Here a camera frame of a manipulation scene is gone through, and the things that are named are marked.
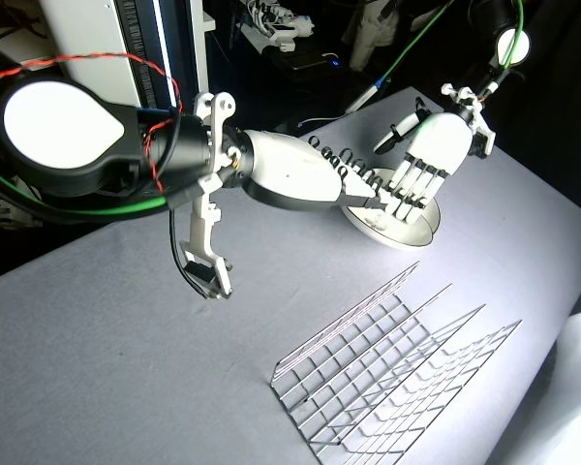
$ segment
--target robotic hand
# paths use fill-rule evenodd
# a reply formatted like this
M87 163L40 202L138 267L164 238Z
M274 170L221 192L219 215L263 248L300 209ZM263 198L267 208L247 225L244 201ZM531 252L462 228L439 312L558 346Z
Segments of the robotic hand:
M386 180L393 200L385 211L410 224L417 221L465 157L474 153L486 157L495 142L495 133L482 118L482 103L472 89L455 90L445 84L442 93L452 99L451 108L433 114L418 99L415 113L392 126L374 148L381 155L415 131L403 161Z

